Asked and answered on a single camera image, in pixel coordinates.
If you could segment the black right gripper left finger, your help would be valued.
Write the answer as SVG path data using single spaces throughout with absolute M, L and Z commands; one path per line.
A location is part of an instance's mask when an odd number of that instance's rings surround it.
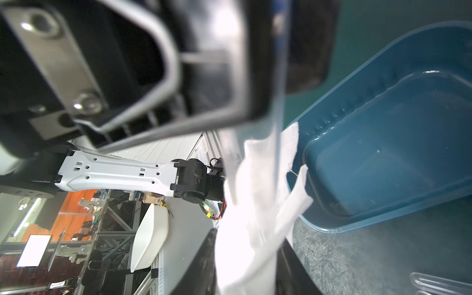
M 215 241 L 217 229 L 211 229 L 194 259 L 185 271 L 171 295 L 215 295 Z

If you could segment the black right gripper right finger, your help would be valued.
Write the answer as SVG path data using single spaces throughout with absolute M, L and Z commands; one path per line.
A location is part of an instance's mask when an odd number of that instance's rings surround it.
M 287 240 L 277 252 L 275 294 L 322 295 Z

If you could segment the white gauze wipe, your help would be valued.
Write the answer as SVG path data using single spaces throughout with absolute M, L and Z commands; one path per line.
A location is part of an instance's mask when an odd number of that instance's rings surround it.
M 245 157 L 225 184 L 230 196 L 215 243 L 217 285 L 222 295 L 273 295 L 277 252 L 291 237 L 294 223 L 313 200 L 306 192 L 308 167 L 296 173 L 293 189 L 286 176 L 292 171 L 299 142 L 299 125 L 272 131 L 263 140 L 247 140 Z

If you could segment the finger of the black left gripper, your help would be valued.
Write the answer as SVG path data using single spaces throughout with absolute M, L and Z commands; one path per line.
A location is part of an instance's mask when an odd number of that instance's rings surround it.
M 286 93 L 321 85 L 329 71 L 340 1 L 299 0 L 291 7 Z
M 2 1 L 1 144 L 101 152 L 263 118 L 276 1 Z

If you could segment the blue capped test tube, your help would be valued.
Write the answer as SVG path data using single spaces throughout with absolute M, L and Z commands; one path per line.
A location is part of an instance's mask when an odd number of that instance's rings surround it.
M 258 49 L 270 58 L 267 112 L 254 122 L 218 131 L 227 169 L 228 208 L 221 226 L 262 238 L 275 234 L 281 205 L 277 189 L 291 7 L 291 1 L 271 2 L 269 48 L 257 42 Z

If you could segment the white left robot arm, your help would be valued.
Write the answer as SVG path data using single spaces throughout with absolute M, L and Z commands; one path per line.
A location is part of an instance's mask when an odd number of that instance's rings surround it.
M 339 1 L 2 1 L 1 185 L 275 197 Z

